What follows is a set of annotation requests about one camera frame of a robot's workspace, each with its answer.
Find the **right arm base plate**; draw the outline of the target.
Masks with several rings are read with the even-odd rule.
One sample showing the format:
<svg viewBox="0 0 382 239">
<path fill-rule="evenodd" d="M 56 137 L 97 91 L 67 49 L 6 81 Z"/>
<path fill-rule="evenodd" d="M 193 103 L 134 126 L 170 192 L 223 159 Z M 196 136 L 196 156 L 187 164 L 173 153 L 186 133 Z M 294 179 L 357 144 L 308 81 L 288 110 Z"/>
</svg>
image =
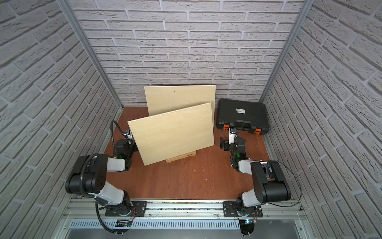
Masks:
<svg viewBox="0 0 382 239">
<path fill-rule="evenodd" d="M 239 206 L 236 201 L 223 201 L 223 214 L 226 218 L 261 218 L 263 211 L 261 206 Z"/>
</svg>

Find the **small wooden easel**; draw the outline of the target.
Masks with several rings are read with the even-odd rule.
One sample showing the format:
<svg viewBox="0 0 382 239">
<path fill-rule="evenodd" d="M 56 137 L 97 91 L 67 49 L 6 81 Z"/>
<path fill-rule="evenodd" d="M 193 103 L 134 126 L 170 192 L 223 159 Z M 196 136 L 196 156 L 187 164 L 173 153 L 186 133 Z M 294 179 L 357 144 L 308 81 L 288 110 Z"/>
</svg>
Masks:
<svg viewBox="0 0 382 239">
<path fill-rule="evenodd" d="M 167 163 L 171 163 L 171 162 L 183 159 L 183 158 L 193 157 L 193 156 L 196 156 L 196 155 L 197 155 L 197 152 L 196 151 L 192 151 L 192 152 L 185 153 L 185 154 L 173 157 L 173 158 L 166 159 L 166 162 Z"/>
</svg>

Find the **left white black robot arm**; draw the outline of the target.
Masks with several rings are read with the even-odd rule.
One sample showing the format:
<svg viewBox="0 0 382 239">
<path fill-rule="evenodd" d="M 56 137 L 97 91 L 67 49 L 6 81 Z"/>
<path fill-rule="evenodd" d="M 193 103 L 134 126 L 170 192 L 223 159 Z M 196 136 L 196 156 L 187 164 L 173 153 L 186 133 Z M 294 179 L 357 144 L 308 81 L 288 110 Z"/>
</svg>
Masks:
<svg viewBox="0 0 382 239">
<path fill-rule="evenodd" d="M 137 151 L 131 138 L 120 139 L 114 144 L 115 155 L 95 153 L 78 157 L 65 190 L 95 200 L 98 209 L 106 209 L 107 216 L 135 216 L 135 208 L 128 193 L 118 189 L 106 179 L 108 172 L 128 171 L 132 156 Z"/>
</svg>

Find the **light plywood board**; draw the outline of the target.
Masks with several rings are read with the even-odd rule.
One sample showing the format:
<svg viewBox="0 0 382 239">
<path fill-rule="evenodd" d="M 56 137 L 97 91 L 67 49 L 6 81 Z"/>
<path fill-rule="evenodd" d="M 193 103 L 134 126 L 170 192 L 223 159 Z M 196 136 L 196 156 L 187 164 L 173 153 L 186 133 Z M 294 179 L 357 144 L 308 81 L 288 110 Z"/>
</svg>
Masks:
<svg viewBox="0 0 382 239">
<path fill-rule="evenodd" d="M 152 86 L 144 90 L 149 117 L 142 118 L 142 121 L 150 122 L 154 115 L 207 103 L 210 103 L 211 115 L 214 115 L 215 85 Z"/>
<path fill-rule="evenodd" d="M 130 120 L 145 166 L 214 145 L 211 103 Z"/>
</svg>

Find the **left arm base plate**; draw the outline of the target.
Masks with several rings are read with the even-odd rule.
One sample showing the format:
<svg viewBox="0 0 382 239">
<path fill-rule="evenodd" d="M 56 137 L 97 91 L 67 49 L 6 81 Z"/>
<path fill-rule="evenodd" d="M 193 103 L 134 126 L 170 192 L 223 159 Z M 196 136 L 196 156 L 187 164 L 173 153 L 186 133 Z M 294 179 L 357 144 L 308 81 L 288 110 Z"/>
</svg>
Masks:
<svg viewBox="0 0 382 239">
<path fill-rule="evenodd" d="M 147 201 L 130 201 L 129 204 L 106 206 L 106 217 L 143 217 L 147 207 Z"/>
</svg>

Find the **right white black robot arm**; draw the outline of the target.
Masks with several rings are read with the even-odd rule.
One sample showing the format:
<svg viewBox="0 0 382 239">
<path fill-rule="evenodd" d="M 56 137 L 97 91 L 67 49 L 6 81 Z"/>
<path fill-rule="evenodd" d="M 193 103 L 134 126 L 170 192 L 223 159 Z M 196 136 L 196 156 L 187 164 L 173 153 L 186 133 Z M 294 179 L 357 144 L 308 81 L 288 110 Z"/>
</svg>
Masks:
<svg viewBox="0 0 382 239">
<path fill-rule="evenodd" d="M 246 156 L 246 140 L 241 137 L 221 138 L 220 148 L 230 152 L 233 169 L 252 176 L 253 189 L 239 194 L 233 206 L 239 217 L 255 216 L 255 211 L 263 204 L 291 199 L 291 190 L 278 161 L 251 160 Z"/>
</svg>

